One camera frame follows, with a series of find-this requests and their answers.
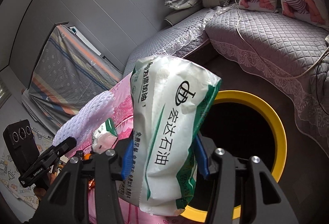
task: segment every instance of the power cord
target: power cord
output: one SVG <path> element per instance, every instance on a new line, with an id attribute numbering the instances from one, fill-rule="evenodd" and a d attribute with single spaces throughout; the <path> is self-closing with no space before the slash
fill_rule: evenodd
<path id="1" fill-rule="evenodd" d="M 322 104 L 320 103 L 320 100 L 319 100 L 319 97 L 318 97 L 318 94 L 317 94 L 317 76 L 318 76 L 318 74 L 319 74 L 319 68 L 320 68 L 320 65 L 321 65 L 321 64 L 318 64 L 317 69 L 316 69 L 316 74 L 315 74 L 315 92 L 316 92 L 316 99 L 317 99 L 317 102 L 319 103 L 321 109 L 323 110 L 323 112 L 326 113 L 326 114 L 329 116 L 329 114 L 327 113 L 327 111 L 322 107 Z"/>
<path id="2" fill-rule="evenodd" d="M 271 71 L 275 76 L 277 76 L 278 78 L 282 78 L 282 79 L 297 79 L 297 78 L 300 78 L 300 77 L 302 77 L 302 76 L 304 76 L 304 75 L 306 75 L 308 72 L 310 72 L 312 69 L 314 69 L 318 64 L 320 64 L 320 62 L 325 58 L 325 55 L 329 52 L 329 46 L 328 46 L 328 48 L 323 52 L 323 54 L 320 56 L 320 58 L 310 67 L 310 68 L 308 68 L 305 72 L 303 72 L 303 73 L 301 73 L 300 75 L 298 75 L 298 76 L 293 76 L 293 77 L 282 77 L 282 76 L 279 76 L 279 75 L 277 75 L 276 73 L 274 73 L 269 67 L 268 67 L 268 65 L 266 64 L 266 59 L 265 58 L 263 58 L 263 57 L 261 57 L 260 55 L 259 55 L 259 53 L 257 52 L 257 50 L 249 43 L 249 42 L 247 42 L 242 36 L 241 36 L 241 33 L 240 33 L 240 31 L 239 31 L 239 26 L 240 26 L 240 21 L 241 21 L 241 18 L 242 18 L 242 16 L 241 16 L 241 14 L 240 14 L 240 9 L 239 9 L 239 4 L 237 3 L 237 1 L 236 0 L 234 0 L 235 1 L 235 4 L 236 4 L 236 9 L 237 9 L 237 13 L 238 13 L 238 15 L 239 15 L 239 19 L 238 19 L 238 21 L 237 21 L 237 24 L 236 24 L 236 31 L 238 32 L 238 34 L 239 34 L 239 36 L 241 37 L 241 39 L 243 39 L 254 51 L 255 51 L 255 53 L 258 55 L 258 57 L 261 59 L 261 60 L 263 60 L 263 63 L 264 63 L 264 65 L 269 69 L 269 71 Z M 329 35 L 326 37 L 326 41 L 327 41 L 327 43 L 329 44 Z"/>

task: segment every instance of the orange object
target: orange object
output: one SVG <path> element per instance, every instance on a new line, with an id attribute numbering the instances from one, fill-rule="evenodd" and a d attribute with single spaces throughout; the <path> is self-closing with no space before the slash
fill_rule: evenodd
<path id="1" fill-rule="evenodd" d="M 92 154 L 85 154 L 84 157 L 83 157 L 83 159 L 84 159 L 84 160 L 88 160 L 89 157 L 90 157 L 91 155 L 92 155 Z"/>
<path id="2" fill-rule="evenodd" d="M 88 189 L 91 190 L 92 188 L 95 188 L 95 180 L 94 179 L 88 181 Z"/>

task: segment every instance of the camera lens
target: camera lens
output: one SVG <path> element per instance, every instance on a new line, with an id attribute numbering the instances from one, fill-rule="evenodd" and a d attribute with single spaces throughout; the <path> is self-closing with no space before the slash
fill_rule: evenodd
<path id="1" fill-rule="evenodd" d="M 19 136 L 24 140 L 26 138 L 26 133 L 23 128 L 19 128 Z"/>
<path id="2" fill-rule="evenodd" d="M 26 130 L 27 135 L 31 134 L 31 129 L 29 126 L 26 126 L 25 130 Z"/>
<path id="3" fill-rule="evenodd" d="M 13 139 L 14 139 L 15 142 L 19 141 L 19 135 L 15 131 L 13 132 Z"/>

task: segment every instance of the window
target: window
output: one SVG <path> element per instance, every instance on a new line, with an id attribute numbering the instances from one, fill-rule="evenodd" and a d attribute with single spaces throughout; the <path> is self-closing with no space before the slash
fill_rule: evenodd
<path id="1" fill-rule="evenodd" d="M 6 85 L 0 78 L 0 108 L 5 103 L 5 101 L 9 98 L 10 92 L 7 89 Z"/>

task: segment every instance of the white plastic package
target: white plastic package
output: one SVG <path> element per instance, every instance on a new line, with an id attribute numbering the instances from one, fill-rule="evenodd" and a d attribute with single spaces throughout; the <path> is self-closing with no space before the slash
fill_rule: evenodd
<path id="1" fill-rule="evenodd" d="M 140 59 L 131 76 L 134 161 L 119 196 L 153 215 L 181 214 L 192 199 L 196 161 L 192 141 L 221 79 L 168 55 Z"/>
<path id="2" fill-rule="evenodd" d="M 118 139 L 113 120 L 107 119 L 93 132 L 92 148 L 95 153 L 103 153 L 111 149 Z"/>

